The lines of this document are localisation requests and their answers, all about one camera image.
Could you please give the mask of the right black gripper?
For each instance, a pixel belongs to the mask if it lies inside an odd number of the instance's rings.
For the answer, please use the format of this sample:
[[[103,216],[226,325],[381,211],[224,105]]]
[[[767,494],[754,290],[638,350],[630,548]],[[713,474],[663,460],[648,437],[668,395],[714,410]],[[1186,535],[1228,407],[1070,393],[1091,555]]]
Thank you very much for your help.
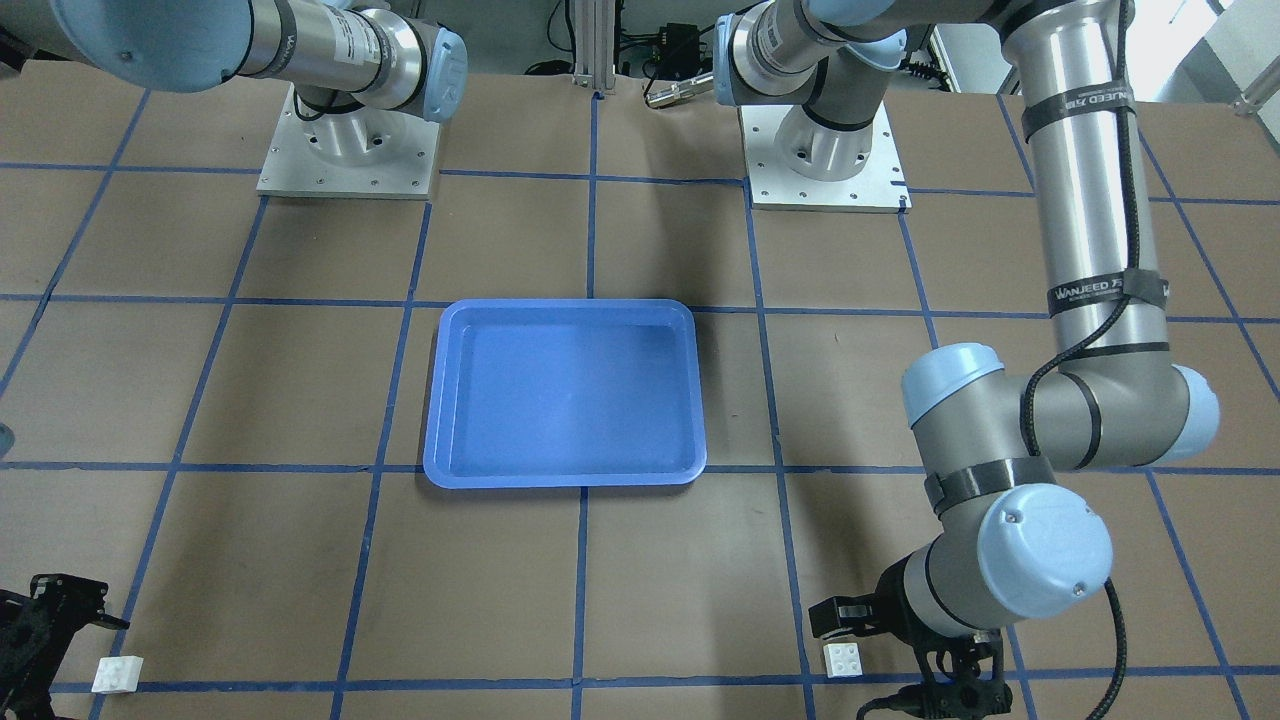
[[[109,584],[69,574],[37,574],[29,591],[1,591],[1,715],[58,719],[51,684],[81,629],[129,626],[108,612]]]

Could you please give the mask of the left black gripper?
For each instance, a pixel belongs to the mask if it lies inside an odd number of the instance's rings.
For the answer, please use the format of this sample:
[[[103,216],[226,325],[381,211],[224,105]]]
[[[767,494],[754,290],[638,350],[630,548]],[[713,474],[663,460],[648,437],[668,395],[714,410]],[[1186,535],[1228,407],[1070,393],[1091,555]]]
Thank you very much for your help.
[[[974,632],[951,637],[931,629],[908,602],[906,568],[905,560],[887,568],[869,594],[837,594],[808,610],[812,635],[818,639],[891,634],[914,653],[922,680],[865,702],[855,717],[865,719],[878,710],[918,719],[986,719],[1009,714],[1012,691],[1005,678],[1001,634],[992,632],[987,639],[977,641]]]

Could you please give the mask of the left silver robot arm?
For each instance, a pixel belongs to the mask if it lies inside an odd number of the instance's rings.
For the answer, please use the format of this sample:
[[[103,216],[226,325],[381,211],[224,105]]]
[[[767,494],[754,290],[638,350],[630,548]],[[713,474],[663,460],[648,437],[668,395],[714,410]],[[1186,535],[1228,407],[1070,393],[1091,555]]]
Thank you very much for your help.
[[[1060,471],[1148,466],[1213,441],[1220,404],[1172,363],[1169,283],[1149,229],[1137,101],[1128,74],[1132,1],[762,1],[722,15],[712,41],[716,99],[788,105],[788,164],[813,179],[815,145],[863,149],[909,29],[984,24],[1018,72],[1021,140],[1033,158],[1059,351],[1011,375],[988,346],[946,345],[901,380],[908,424],[942,532],[887,568],[870,594],[809,610],[819,639],[891,634],[922,679],[859,710],[923,719],[1006,714],[1005,629],[1103,593],[1115,665],[1102,719],[1126,673],[1114,542]]]

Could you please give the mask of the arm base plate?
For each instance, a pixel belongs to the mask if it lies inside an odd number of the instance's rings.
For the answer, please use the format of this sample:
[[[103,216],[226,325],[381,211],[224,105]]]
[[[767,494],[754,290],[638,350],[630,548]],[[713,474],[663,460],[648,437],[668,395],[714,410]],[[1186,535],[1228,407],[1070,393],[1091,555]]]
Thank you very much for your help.
[[[787,211],[901,213],[913,208],[886,106],[850,132],[800,106],[739,109],[751,204]]]
[[[256,183],[282,199],[428,201],[442,127],[398,111],[321,114],[288,88]]]

